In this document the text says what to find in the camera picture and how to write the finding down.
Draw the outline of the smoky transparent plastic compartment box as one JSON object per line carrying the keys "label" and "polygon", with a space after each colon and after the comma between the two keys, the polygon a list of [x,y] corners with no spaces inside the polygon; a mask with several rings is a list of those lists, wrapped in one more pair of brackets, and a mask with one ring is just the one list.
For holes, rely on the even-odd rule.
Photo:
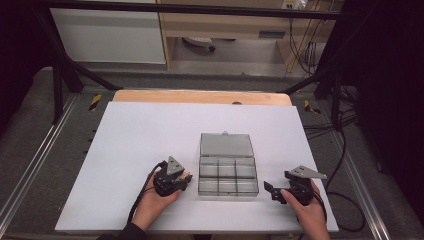
{"label": "smoky transparent plastic compartment box", "polygon": [[256,197],[256,161],[248,134],[202,133],[198,194],[214,197]]}

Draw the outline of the white power strip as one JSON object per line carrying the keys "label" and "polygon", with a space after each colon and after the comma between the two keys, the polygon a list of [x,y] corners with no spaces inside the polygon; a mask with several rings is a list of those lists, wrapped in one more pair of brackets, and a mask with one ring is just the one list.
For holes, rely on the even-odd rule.
{"label": "white power strip", "polygon": [[283,0],[281,8],[288,10],[303,10],[307,2],[308,0]]}

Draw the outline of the light wooden desk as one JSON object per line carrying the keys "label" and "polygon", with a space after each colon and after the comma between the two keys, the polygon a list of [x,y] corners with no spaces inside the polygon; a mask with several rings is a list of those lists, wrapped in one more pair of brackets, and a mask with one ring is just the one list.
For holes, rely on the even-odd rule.
{"label": "light wooden desk", "polygon": [[[156,0],[159,4],[211,5],[281,10],[283,0]],[[303,10],[339,12],[344,0],[308,0]],[[309,43],[325,43],[333,20],[286,19],[229,15],[161,13],[163,38],[270,39],[277,43],[290,72]]]}

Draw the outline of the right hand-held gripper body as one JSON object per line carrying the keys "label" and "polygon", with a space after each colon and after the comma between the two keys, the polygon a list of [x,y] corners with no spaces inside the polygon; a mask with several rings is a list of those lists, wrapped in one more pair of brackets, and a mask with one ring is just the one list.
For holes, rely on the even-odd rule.
{"label": "right hand-held gripper body", "polygon": [[307,206],[313,198],[323,203],[323,200],[314,191],[311,179],[326,179],[326,174],[300,165],[292,170],[285,171],[284,176],[289,180],[290,185],[289,188],[286,188],[286,191],[290,192],[303,206]]}

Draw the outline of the aluminium floor rail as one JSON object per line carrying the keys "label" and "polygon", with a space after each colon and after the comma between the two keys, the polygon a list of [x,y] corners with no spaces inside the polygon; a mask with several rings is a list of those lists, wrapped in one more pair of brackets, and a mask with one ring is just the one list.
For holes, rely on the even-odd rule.
{"label": "aluminium floor rail", "polygon": [[372,199],[372,196],[363,180],[358,168],[354,163],[354,159],[350,154],[344,132],[334,131],[331,133],[337,150],[340,153],[341,167],[349,179],[351,188],[357,199],[362,213],[368,223],[368,226],[375,240],[390,240],[390,234],[382,220],[382,217]]}
{"label": "aluminium floor rail", "polygon": [[7,199],[3,208],[0,210],[0,236],[6,232],[8,226],[14,218],[14,215],[20,207],[25,195],[30,189],[45,159],[49,155],[50,150],[54,146],[56,139],[66,124],[78,98],[78,94],[72,94],[68,98],[65,106],[63,107],[63,115],[59,118],[57,123],[53,124],[49,128],[46,137],[43,139],[41,145],[37,149],[37,152],[32,157],[18,184]]}

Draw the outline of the person's right hand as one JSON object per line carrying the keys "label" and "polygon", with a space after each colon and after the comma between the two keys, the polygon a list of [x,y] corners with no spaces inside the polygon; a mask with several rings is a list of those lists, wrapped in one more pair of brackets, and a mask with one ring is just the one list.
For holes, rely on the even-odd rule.
{"label": "person's right hand", "polygon": [[316,198],[313,198],[307,206],[303,206],[290,192],[281,190],[281,194],[289,206],[295,211],[304,232],[327,230],[323,208]]}

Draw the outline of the person's left hand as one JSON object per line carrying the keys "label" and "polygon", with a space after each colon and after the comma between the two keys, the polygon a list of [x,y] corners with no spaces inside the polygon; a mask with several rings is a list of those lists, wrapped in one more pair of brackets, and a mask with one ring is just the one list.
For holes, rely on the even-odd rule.
{"label": "person's left hand", "polygon": [[154,189],[153,179],[154,177],[149,179],[143,196],[132,218],[132,223],[143,231],[147,231],[148,228],[159,218],[162,212],[169,205],[174,203],[182,193],[181,190],[177,190],[169,196],[161,197]]}

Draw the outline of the black metal crossbar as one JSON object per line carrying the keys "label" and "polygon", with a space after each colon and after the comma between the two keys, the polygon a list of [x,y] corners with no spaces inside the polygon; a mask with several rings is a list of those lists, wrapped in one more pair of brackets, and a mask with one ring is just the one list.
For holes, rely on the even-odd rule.
{"label": "black metal crossbar", "polygon": [[350,13],[309,10],[278,10],[267,8],[225,7],[205,5],[153,4],[129,2],[102,2],[80,0],[40,0],[40,4],[48,8],[157,12],[178,14],[209,14],[229,16],[276,17],[298,19],[345,20],[353,17]]}

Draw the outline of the white chair base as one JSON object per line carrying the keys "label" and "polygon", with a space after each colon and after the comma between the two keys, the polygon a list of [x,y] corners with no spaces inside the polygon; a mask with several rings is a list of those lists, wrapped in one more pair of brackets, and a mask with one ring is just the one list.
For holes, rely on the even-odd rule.
{"label": "white chair base", "polygon": [[183,40],[195,46],[206,47],[210,52],[215,51],[215,46],[210,38],[183,37]]}

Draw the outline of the white cabinet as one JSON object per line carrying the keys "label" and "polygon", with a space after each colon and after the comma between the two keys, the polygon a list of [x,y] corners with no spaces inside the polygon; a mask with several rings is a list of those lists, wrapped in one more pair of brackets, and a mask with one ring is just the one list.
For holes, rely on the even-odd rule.
{"label": "white cabinet", "polygon": [[156,13],[51,10],[67,54],[75,61],[164,64]]}

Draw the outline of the light wooden table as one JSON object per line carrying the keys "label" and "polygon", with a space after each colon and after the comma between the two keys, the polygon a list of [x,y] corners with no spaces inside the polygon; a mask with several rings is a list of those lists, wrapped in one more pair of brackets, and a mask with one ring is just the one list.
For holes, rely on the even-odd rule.
{"label": "light wooden table", "polygon": [[118,90],[114,102],[203,103],[291,106],[288,95],[263,92],[197,90]]}

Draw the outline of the black curtain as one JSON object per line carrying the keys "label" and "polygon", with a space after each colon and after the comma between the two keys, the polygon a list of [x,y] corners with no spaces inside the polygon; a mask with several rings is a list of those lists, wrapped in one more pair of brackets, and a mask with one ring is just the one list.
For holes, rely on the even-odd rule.
{"label": "black curtain", "polygon": [[33,76],[51,65],[47,38],[31,0],[0,0],[0,135],[33,84]]}
{"label": "black curtain", "polygon": [[343,80],[359,90],[359,113],[377,158],[424,222],[424,0],[345,0],[364,16]]}

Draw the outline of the black metal stand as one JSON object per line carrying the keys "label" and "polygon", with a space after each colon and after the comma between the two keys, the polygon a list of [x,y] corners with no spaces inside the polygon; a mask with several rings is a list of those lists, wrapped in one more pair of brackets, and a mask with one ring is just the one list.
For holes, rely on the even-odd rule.
{"label": "black metal stand", "polygon": [[108,90],[121,90],[121,87],[95,75],[68,56],[54,24],[51,12],[47,7],[34,6],[33,13],[52,48],[54,124],[59,122],[64,112],[63,84],[66,84],[72,93],[81,93],[84,89],[84,84],[80,80],[79,74],[88,77]]}
{"label": "black metal stand", "polygon": [[330,122],[337,131],[341,131],[342,123],[340,120],[341,114],[339,113],[339,107],[341,100],[342,77],[340,70],[337,70],[335,67],[325,67],[307,79],[282,90],[281,94],[291,95],[314,82],[318,82],[318,87],[314,92],[316,99],[323,100],[328,95],[331,95]]}

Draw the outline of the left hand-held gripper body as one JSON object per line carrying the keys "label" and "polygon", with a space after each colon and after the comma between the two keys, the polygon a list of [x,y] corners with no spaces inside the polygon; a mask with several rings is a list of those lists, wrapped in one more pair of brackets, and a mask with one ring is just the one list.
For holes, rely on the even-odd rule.
{"label": "left hand-held gripper body", "polygon": [[172,156],[164,161],[161,170],[154,176],[153,184],[157,194],[161,197],[169,196],[177,190],[184,189],[184,183],[180,176],[184,173],[184,167]]}

